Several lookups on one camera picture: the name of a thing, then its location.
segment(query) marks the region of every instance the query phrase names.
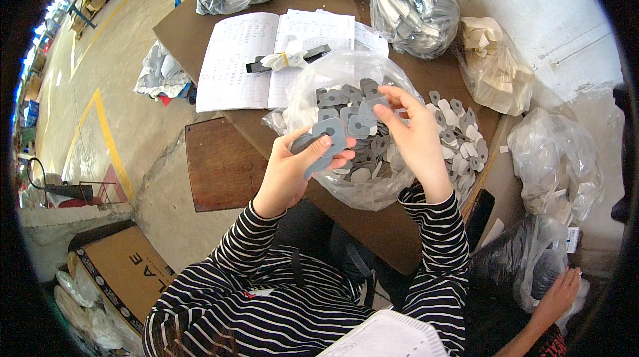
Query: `open notebook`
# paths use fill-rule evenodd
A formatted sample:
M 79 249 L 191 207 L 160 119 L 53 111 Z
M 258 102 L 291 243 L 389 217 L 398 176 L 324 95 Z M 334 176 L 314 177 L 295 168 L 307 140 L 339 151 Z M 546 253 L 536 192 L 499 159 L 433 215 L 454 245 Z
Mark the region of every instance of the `open notebook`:
M 301 40 L 304 49 L 328 44 L 331 50 L 352 50 L 354 19 L 346 15 L 257 12 L 229 17 L 213 28 L 199 81 L 196 112 L 278 108 L 286 106 L 286 88 L 302 71 L 286 67 L 277 72 L 247 73 L 256 56 L 286 49 Z

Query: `right hand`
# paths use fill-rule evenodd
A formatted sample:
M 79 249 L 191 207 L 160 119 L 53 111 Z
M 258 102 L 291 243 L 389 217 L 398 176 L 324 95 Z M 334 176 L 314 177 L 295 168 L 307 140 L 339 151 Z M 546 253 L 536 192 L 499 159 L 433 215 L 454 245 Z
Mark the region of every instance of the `right hand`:
M 410 124 L 406 126 L 393 110 L 384 105 L 373 108 L 395 139 L 397 150 L 424 187 L 428 203 L 437 204 L 451 196 L 452 185 L 443 161 L 442 146 L 435 116 L 414 96 L 394 86 L 379 86 L 392 109 L 406 109 Z
M 537 305 L 535 312 L 532 313 L 531 323 L 546 330 L 567 312 L 577 297 L 580 278 L 579 267 L 566 267 L 565 272 L 559 274 L 555 283 Z

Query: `white face mask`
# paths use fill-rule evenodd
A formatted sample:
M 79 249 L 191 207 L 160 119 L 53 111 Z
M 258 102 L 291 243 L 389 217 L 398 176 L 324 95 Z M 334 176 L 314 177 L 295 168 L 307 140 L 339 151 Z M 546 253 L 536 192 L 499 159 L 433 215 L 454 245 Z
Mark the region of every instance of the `white face mask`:
M 392 310 L 380 310 L 318 357 L 448 356 L 435 327 Z

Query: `brown table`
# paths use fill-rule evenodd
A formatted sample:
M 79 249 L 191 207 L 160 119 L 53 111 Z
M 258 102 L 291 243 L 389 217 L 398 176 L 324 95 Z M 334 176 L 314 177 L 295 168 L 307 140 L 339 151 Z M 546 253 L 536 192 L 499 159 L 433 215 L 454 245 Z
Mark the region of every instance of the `brown table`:
M 314 11 L 317 8 L 353 15 L 364 24 L 371 23 L 369 0 L 273 0 L 250 6 L 234 15 L 198 15 L 196 0 L 186 0 L 153 28 L 153 32 L 182 68 L 197 82 L 213 27 L 220 20 L 244 13 L 267 11 L 281 15 L 288 9 Z M 476 113 L 480 132 L 490 145 L 497 129 L 499 114 L 473 102 L 455 57 L 447 52 L 432 61 L 391 51 L 390 58 L 408 75 L 413 85 L 428 100 L 428 92 L 437 90 L 445 99 L 456 98 Z M 257 151 L 268 159 L 276 133 L 261 125 L 267 110 L 228 110 L 224 115 Z M 404 209 L 395 203 L 377 212 L 351 209 L 335 199 L 316 181 L 311 181 L 306 197 L 366 247 L 401 273 L 411 273 L 421 258 L 419 231 Z

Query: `person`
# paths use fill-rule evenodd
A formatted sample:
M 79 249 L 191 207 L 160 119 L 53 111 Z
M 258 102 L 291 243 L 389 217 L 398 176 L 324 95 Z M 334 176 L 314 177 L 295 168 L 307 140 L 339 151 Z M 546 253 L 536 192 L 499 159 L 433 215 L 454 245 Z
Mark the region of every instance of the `person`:
M 528 324 L 494 356 L 565 356 L 567 347 L 555 322 L 571 308 L 580 278 L 579 267 L 566 267 L 541 299 Z
M 380 86 L 392 109 L 374 107 L 419 184 L 399 195 L 420 225 L 423 258 L 401 312 L 432 324 L 451 355 L 464 350 L 462 308 L 468 242 L 443 157 L 435 118 L 405 90 Z M 270 248 L 280 219 L 304 194 L 304 172 L 330 147 L 329 136 L 299 154 L 287 147 L 302 128 L 273 144 L 260 190 L 220 245 L 185 268 L 151 309 L 144 325 L 148 356 L 315 355 L 374 313 L 358 306 L 362 286 L 339 269 L 285 245 Z M 355 139 L 348 138 L 349 147 Z M 335 155 L 329 169 L 355 153 Z M 303 273 L 296 282 L 295 262 Z

